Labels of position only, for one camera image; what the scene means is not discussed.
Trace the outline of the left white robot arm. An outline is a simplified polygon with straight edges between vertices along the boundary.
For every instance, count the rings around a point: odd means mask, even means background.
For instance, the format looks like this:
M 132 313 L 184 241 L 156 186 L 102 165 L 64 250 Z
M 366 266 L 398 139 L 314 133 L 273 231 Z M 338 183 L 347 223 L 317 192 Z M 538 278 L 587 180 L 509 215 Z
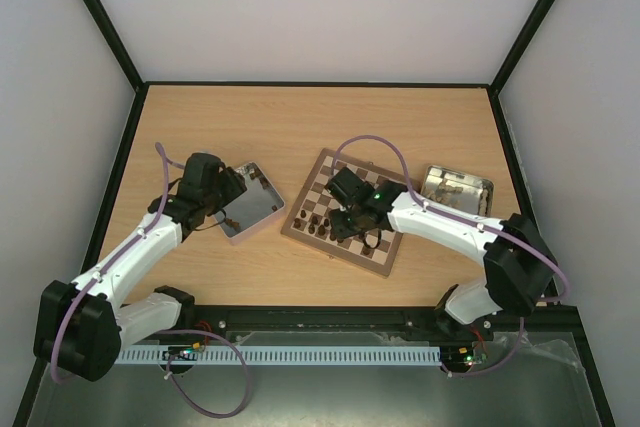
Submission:
M 94 267 L 42 292 L 34 354 L 50 364 L 52 379 L 102 378 L 120 352 L 160 331 L 187 329 L 195 299 L 162 286 L 127 304 L 129 293 L 171 250 L 246 190 L 245 180 L 218 157 L 194 153 L 176 181 L 154 199 L 135 229 Z

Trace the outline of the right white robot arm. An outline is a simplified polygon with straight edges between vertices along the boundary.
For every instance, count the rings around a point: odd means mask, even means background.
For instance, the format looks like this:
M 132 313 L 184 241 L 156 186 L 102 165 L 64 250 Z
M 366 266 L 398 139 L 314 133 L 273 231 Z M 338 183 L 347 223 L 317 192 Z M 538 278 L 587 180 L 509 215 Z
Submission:
M 452 249 L 484 269 L 479 279 L 449 288 L 434 308 L 435 324 L 455 339 L 475 321 L 504 312 L 527 317 L 552 280 L 555 260 L 533 223 L 435 204 L 413 187 L 387 180 L 375 187 L 347 167 L 325 185 L 339 207 L 328 214 L 336 239 L 372 230 L 409 234 Z

